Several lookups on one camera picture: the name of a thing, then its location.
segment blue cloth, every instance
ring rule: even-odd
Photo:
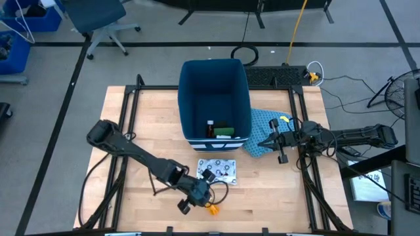
[[[259,147],[257,144],[264,141],[272,133],[272,129],[268,122],[272,119],[278,120],[278,131],[287,132],[289,127],[287,123],[280,119],[281,116],[286,116],[288,119],[291,118],[289,114],[279,111],[268,111],[262,109],[251,109],[251,136],[248,141],[243,144],[243,148],[252,156],[259,158],[265,153],[272,152],[271,149],[266,147]]]

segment green object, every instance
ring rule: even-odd
[[[228,135],[233,136],[235,128],[215,128],[215,135]]]

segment wooden tabletop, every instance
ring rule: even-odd
[[[101,119],[118,122],[124,87],[108,87]],[[237,160],[236,186],[230,186],[229,195],[220,204],[220,213],[212,216],[201,207],[192,207],[183,215],[177,204],[185,195],[179,191],[166,191],[153,196],[147,168],[129,159],[118,231],[166,231],[173,226],[175,232],[261,232],[267,227],[273,233],[309,232],[308,209],[301,172],[295,163],[297,149],[285,149],[289,163],[279,165],[277,153],[260,159],[252,158],[243,148],[223,153],[198,153],[182,134],[177,90],[142,90],[139,96],[133,142],[156,157],[174,159],[190,167],[196,175],[198,159]],[[291,113],[287,91],[251,90],[251,107]],[[318,87],[304,87],[306,109],[310,120],[328,127],[328,121]],[[299,99],[295,95],[298,113]],[[128,127],[130,109],[124,127]],[[89,169],[104,152],[93,149]],[[318,158],[318,165],[326,201],[348,226],[352,227],[338,164],[326,157]],[[104,196],[110,158],[102,163],[87,181],[83,199],[83,220],[95,211]],[[155,181],[157,188],[163,184]],[[223,186],[215,186],[216,196],[224,194]],[[322,229],[319,206],[314,198],[318,228]],[[110,205],[107,226],[110,226],[114,203]]]

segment blue bin on floor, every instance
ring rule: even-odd
[[[230,151],[251,134],[251,103],[245,70],[238,59],[185,62],[178,106],[182,131],[196,151]],[[207,121],[226,121],[231,139],[206,138]]]
[[[0,35],[6,34],[10,34],[13,37],[13,44],[7,59],[0,60],[0,75],[23,72],[25,70],[26,62],[28,61],[30,45],[14,31],[0,32]]]
[[[39,0],[18,0],[22,9],[38,4]],[[61,10],[64,12],[64,7],[60,3],[59,0],[56,0],[57,5],[60,7]],[[0,20],[4,21],[6,25],[10,26],[12,29],[16,31],[25,31],[25,29],[19,24],[21,23],[23,26],[26,27],[22,17],[17,18],[17,22],[15,20],[16,13],[19,11],[19,7],[16,4],[16,0],[6,0],[5,4],[3,5],[4,15],[0,18]],[[28,27],[32,32],[47,32],[47,31],[56,31],[61,23],[61,17],[54,9],[54,7],[47,8],[47,13],[43,17],[25,17],[26,23],[28,23]]]

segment black floor stripe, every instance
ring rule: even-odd
[[[392,16],[391,11],[389,10],[387,2],[385,0],[379,0],[379,2],[381,3],[383,10],[385,11],[389,24],[391,25],[391,28],[394,31],[398,42],[401,44],[402,52],[404,53],[404,56],[406,57],[409,67],[411,68],[411,70],[417,69],[417,65],[413,59],[413,56],[411,55],[410,50],[408,49],[408,46],[406,42],[404,41],[404,38],[402,37],[400,29],[398,29],[398,26],[396,25],[395,19]]]
[[[82,47],[82,42],[38,42],[33,47]],[[121,42],[124,47],[236,47],[242,44],[256,47],[288,47],[290,42]],[[420,43],[410,43],[410,47],[420,47]],[[395,48],[401,43],[328,43],[295,42],[294,47],[333,47],[333,48]],[[98,47],[118,47],[111,42],[101,42]]]
[[[51,157],[53,156],[53,151],[58,140],[58,135],[60,134],[60,130],[63,125],[64,118],[66,116],[67,109],[70,104],[70,100],[72,99],[73,91],[76,86],[77,79],[79,78],[79,74],[80,74],[83,62],[85,60],[86,51],[89,45],[90,45],[90,39],[86,39],[85,42],[83,43],[83,47],[81,49],[79,59],[77,59],[75,69],[74,69],[72,78],[70,79],[66,95],[64,97],[63,103],[60,108],[60,112],[58,113],[58,117],[54,125],[54,129],[52,130],[52,134],[48,142],[47,149],[45,150],[45,154],[42,159],[41,166],[39,167],[35,182],[33,183],[33,186],[32,186],[31,193],[28,197],[28,202],[26,202],[26,206],[22,214],[22,217],[19,221],[19,225],[18,225],[15,235],[21,236],[25,234],[26,228],[28,226],[29,220],[32,215],[33,208],[35,206],[35,203],[39,195],[39,191],[41,190],[42,182],[47,173],[47,169],[48,169]]]

